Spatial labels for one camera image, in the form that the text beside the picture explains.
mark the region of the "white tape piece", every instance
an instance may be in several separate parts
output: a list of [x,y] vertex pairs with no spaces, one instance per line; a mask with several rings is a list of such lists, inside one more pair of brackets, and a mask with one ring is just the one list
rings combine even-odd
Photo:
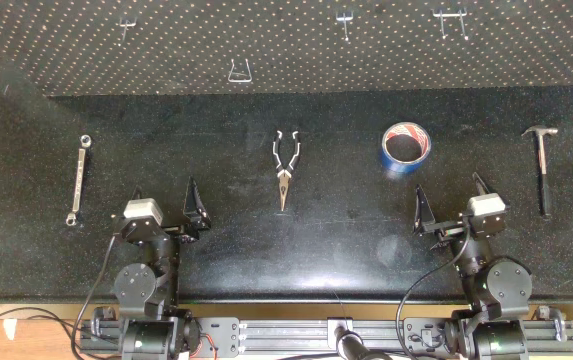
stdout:
[[4,319],[4,331],[8,340],[15,340],[15,329],[17,329],[17,319]]

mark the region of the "hammer handle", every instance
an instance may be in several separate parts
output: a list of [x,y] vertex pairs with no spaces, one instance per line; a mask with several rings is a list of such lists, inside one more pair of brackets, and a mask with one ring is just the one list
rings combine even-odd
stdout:
[[542,216],[544,220],[550,220],[550,190],[548,189],[548,175],[542,174],[540,183],[540,194],[542,196]]

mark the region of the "blue tape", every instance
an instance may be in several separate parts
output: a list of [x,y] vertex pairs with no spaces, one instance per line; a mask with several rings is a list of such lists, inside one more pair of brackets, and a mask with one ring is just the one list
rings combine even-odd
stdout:
[[[397,136],[397,135],[408,135],[412,137],[422,149],[421,156],[413,161],[400,161],[395,159],[386,148],[386,141],[388,139]],[[417,168],[426,160],[428,154],[430,154],[431,149],[431,142],[430,136],[426,130],[424,130],[421,126],[410,123],[410,122],[402,122],[391,126],[386,132],[384,133],[384,137],[382,138],[382,148],[380,151],[382,165],[388,170],[397,172],[397,173],[410,173]]]

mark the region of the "black countertop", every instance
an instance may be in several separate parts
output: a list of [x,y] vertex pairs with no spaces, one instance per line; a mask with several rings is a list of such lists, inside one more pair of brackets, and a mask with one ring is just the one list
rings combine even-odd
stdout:
[[[438,220],[465,209],[477,171],[511,204],[497,254],[533,271],[534,300],[573,301],[573,87],[330,94],[123,96],[45,99],[0,77],[0,302],[81,301],[136,185],[179,219],[189,175],[213,228],[181,251],[188,302],[399,301],[450,259],[411,234],[414,186]],[[412,121],[433,150],[415,173],[388,178],[383,132]],[[553,220],[539,216],[535,124],[546,139]],[[279,211],[271,159],[277,129],[299,130],[302,155]],[[78,139],[93,138],[81,225],[68,227]],[[283,143],[284,155],[292,142]],[[116,247],[98,288],[137,260]],[[453,269],[413,299],[463,299]]]

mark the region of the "hammer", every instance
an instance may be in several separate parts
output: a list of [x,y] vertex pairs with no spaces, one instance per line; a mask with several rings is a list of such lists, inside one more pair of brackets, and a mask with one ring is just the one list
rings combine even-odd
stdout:
[[522,136],[526,133],[534,131],[537,136],[537,142],[539,145],[539,167],[542,171],[541,181],[539,183],[539,192],[542,201],[542,216],[544,220],[549,220],[551,218],[550,213],[550,191],[548,190],[548,178],[546,177],[546,154],[544,153],[544,135],[555,135],[557,134],[557,128],[547,128],[544,125],[531,126],[526,130]]

